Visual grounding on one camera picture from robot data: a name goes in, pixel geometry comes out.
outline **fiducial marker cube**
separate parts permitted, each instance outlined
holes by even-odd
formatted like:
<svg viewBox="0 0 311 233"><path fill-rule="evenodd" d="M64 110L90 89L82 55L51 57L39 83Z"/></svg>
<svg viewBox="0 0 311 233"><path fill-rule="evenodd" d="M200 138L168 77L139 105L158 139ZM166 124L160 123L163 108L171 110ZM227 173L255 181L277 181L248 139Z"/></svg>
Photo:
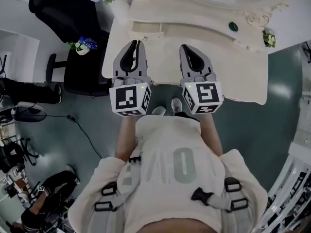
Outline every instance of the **fiducial marker cube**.
<svg viewBox="0 0 311 233"><path fill-rule="evenodd" d="M193 115L214 113L223 104L220 82L183 83L183 97Z"/></svg>
<svg viewBox="0 0 311 233"><path fill-rule="evenodd" d="M145 115L151 97L148 83L122 85L109 89L112 111L122 117Z"/></svg>

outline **black chair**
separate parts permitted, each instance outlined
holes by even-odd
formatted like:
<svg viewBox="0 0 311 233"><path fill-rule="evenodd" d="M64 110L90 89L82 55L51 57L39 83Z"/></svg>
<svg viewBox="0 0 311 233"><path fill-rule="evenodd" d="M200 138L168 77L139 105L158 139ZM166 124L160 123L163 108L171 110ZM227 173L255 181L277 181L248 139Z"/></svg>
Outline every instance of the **black chair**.
<svg viewBox="0 0 311 233"><path fill-rule="evenodd" d="M95 3L90 0L29 0L29 9L63 42L77 42L84 36L98 44L98 49L90 50L83 56L70 50L67 61L56 62L56 54L52 54L47 65L46 81L52 80L54 68L66 67L66 91L90 96L108 95L111 79L102 76L102 66L109 33L99 26Z"/></svg>
<svg viewBox="0 0 311 233"><path fill-rule="evenodd" d="M8 173L13 167L18 166L19 171L25 168L25 157L31 165L35 166L30 160L30 156L33 158L38 158L38 155L33 155L27 151L27 143L29 139L26 139L25 144L23 143L23 138L20 140L21 146L15 142L10 142L8 145L0 146L0 169L4 173Z"/></svg>
<svg viewBox="0 0 311 233"><path fill-rule="evenodd" d="M311 49L310 49L310 47L309 47L307 42L305 42L305 44L306 44L307 48L304 48L303 50L308 53L308 55L309 55L308 63L310 64L311 63Z"/></svg>
<svg viewBox="0 0 311 233"><path fill-rule="evenodd" d="M0 169L4 173L8 173L15 166L23 166L23 150L20 145L17 143L11 142L9 145L0 147Z"/></svg>

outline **carved decoration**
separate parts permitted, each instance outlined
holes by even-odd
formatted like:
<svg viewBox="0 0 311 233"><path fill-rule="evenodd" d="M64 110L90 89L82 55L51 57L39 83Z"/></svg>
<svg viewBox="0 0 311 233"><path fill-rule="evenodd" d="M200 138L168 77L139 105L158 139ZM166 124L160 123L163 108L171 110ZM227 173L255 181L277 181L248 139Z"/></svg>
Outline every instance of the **carved decoration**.
<svg viewBox="0 0 311 233"><path fill-rule="evenodd" d="M242 11L242 14L249 25L262 28L269 23L273 12L282 11L282 9L288 7L287 4L280 3L262 10Z"/></svg>
<svg viewBox="0 0 311 233"><path fill-rule="evenodd" d="M257 9L254 11L236 10L236 13L239 16L243 16L249 25L258 28L263 28L269 23L273 12L282 11L282 9L287 7L288 5L280 3L268 8Z"/></svg>

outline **backpack strap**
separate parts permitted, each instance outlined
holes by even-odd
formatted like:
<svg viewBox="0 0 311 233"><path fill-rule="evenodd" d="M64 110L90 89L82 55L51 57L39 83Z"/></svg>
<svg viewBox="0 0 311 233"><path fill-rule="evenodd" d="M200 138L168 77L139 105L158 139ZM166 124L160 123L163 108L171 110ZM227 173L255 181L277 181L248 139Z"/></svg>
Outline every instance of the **backpack strap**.
<svg viewBox="0 0 311 233"><path fill-rule="evenodd" d="M225 188L220 196L214 193L205 193L198 188L191 200L200 200L206 206L221 210L223 233L247 233L253 225L253 216L248 207L248 200L242 193L240 182L232 177L225 167Z"/></svg>
<svg viewBox="0 0 311 233"><path fill-rule="evenodd" d="M139 185L140 162L140 147L137 147L129 158L132 179L130 190L120 194L116 182L102 189L102 197L94 204L94 212L88 227L89 233L123 233L123 204Z"/></svg>

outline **white shoe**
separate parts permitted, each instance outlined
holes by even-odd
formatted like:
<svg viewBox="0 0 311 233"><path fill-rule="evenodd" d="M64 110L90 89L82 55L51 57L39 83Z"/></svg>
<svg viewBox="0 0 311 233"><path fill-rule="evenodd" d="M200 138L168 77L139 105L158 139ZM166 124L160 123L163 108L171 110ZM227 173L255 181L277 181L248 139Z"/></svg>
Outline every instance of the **white shoe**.
<svg viewBox="0 0 311 233"><path fill-rule="evenodd" d="M70 166L69 164L66 165L66 170L69 172L72 172L77 178L75 179L76 184L80 184L80 180L78 179L78 176L76 174L76 171L73 169L72 166Z"/></svg>
<svg viewBox="0 0 311 233"><path fill-rule="evenodd" d="M174 115L176 113L183 111L183 104L181 103L180 99L178 98L172 99L172 109L173 109Z"/></svg>
<svg viewBox="0 0 311 233"><path fill-rule="evenodd" d="M58 93L58 95L59 95L59 102L58 103L61 103L61 101L62 101L62 87L60 86L60 84L55 85L54 92Z"/></svg>
<svg viewBox="0 0 311 233"><path fill-rule="evenodd" d="M153 111L152 111L152 115L158 115L158 116L163 116L166 112L166 109L163 106L159 106L156 107Z"/></svg>

